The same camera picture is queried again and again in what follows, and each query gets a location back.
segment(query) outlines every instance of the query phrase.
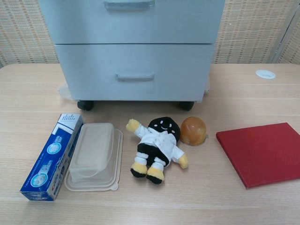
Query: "red book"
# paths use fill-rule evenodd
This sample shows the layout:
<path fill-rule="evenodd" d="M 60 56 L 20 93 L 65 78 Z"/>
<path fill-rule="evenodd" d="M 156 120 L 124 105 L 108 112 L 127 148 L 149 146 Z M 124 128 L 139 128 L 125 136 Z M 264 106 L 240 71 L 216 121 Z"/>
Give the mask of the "red book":
<path fill-rule="evenodd" d="M 300 135 L 279 123 L 217 133 L 246 188 L 300 178 Z"/>

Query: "woven wall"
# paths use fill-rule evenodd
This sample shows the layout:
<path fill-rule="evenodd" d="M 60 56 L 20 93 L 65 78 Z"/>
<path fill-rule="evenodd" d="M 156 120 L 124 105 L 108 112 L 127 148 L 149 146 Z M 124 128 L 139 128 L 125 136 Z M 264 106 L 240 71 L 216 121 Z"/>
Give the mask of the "woven wall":
<path fill-rule="evenodd" d="M 227 0 L 213 63 L 265 63 L 294 2 Z M 38 2 L 0 0 L 0 64 L 28 62 L 58 62 Z"/>
<path fill-rule="evenodd" d="M 297 25 L 294 28 L 290 39 L 286 43 L 278 62 L 300 64 L 300 18 L 298 19 Z"/>

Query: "drawer handle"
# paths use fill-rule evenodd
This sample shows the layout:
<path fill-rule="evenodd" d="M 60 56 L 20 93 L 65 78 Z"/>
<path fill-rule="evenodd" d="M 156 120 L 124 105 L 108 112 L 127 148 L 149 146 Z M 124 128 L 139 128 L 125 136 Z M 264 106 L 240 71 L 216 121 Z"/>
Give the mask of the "drawer handle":
<path fill-rule="evenodd" d="M 153 81 L 154 74 L 134 76 L 134 75 L 119 75 L 116 74 L 117 81 L 136 82 L 136 81 Z"/>
<path fill-rule="evenodd" d="M 108 10 L 147 10 L 155 6 L 155 0 L 105 0 L 104 7 Z"/>

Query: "doll white shirt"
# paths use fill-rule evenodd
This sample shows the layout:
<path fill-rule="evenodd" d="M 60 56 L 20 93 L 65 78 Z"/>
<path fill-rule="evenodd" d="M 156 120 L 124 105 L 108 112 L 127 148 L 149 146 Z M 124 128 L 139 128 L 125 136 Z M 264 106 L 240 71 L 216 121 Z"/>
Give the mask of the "doll white shirt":
<path fill-rule="evenodd" d="M 146 128 L 142 124 L 135 130 L 141 141 L 140 143 L 149 144 L 158 147 L 159 150 L 168 158 L 169 162 L 173 160 L 178 162 L 178 159 L 184 154 L 184 152 L 176 146 L 176 138 L 172 134 L 168 134 L 167 131 L 158 132 L 152 128 Z"/>

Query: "doll leg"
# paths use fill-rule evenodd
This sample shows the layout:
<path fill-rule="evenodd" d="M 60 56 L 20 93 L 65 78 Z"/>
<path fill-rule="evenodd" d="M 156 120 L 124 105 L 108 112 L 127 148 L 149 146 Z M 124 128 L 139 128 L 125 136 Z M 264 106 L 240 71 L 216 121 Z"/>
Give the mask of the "doll leg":
<path fill-rule="evenodd" d="M 154 163 L 151 165 L 149 170 L 147 171 L 147 179 L 149 179 L 154 184 L 160 184 L 164 179 L 164 167 L 166 162 L 155 157 Z"/>
<path fill-rule="evenodd" d="M 141 178 L 145 177 L 147 174 L 147 158 L 148 155 L 145 153 L 137 152 L 135 157 L 135 162 L 131 166 L 131 173 L 135 177 Z"/>

